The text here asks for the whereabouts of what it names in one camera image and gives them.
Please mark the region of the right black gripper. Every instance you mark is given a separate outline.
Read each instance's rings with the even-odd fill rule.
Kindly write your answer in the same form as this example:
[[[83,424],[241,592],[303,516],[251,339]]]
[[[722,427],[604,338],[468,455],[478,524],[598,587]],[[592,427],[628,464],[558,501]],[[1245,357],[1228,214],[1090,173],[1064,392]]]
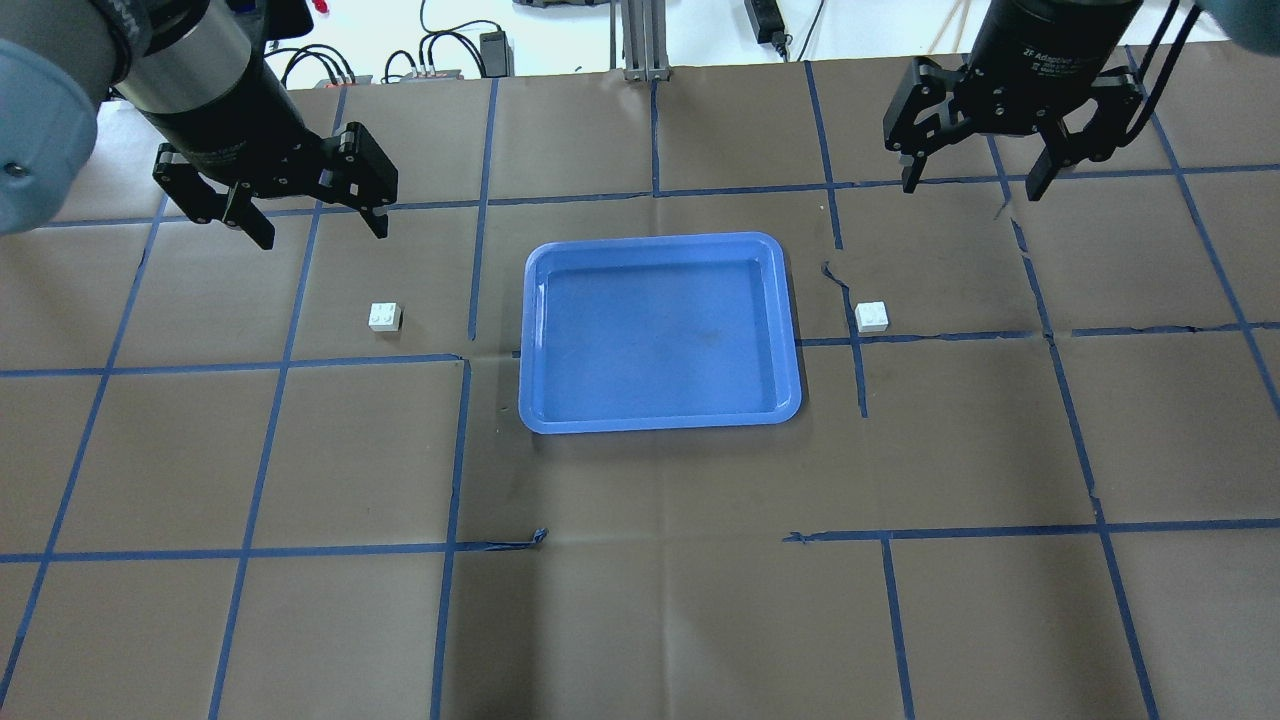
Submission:
[[[1105,67],[1128,24],[984,20],[960,67],[913,56],[883,118],[902,192],[915,192],[925,158],[973,135],[1041,137],[1044,147],[1024,181],[1032,202],[1076,161],[1101,161],[1129,145],[1140,91],[1129,70]]]

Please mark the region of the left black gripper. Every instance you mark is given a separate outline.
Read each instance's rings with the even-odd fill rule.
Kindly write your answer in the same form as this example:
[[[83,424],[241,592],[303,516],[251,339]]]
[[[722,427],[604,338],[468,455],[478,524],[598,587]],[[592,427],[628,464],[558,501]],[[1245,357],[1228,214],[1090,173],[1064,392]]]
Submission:
[[[311,197],[358,211],[379,240],[399,173],[357,120],[324,138],[303,122],[252,49],[223,59],[178,45],[140,63],[140,111],[165,138],[152,177],[186,218],[220,222],[270,251],[273,223],[256,199]]]

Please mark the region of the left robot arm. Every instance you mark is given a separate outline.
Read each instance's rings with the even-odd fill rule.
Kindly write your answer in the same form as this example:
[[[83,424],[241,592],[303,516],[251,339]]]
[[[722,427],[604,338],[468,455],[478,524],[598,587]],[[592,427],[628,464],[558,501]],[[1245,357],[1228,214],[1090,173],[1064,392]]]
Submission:
[[[193,223],[275,241],[260,199],[356,210],[379,238],[398,172],[370,131],[311,131],[266,47],[314,27],[308,1],[5,1],[1,10],[1,227],[32,231],[63,208],[110,90],[161,136],[152,177]]]

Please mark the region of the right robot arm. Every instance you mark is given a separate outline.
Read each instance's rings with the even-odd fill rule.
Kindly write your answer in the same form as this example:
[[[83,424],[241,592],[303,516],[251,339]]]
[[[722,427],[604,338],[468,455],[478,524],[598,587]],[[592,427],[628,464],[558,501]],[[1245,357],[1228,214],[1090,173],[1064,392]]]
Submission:
[[[1277,54],[1275,1],[1170,3],[1135,69],[1108,59],[1138,1],[992,1],[966,63],[947,69],[914,56],[883,118],[884,147],[902,161],[901,186],[918,187],[928,158],[977,135],[1041,138],[1025,178],[1030,201],[1082,161],[1107,161],[1143,132],[1190,32],[1210,17],[1256,54]]]

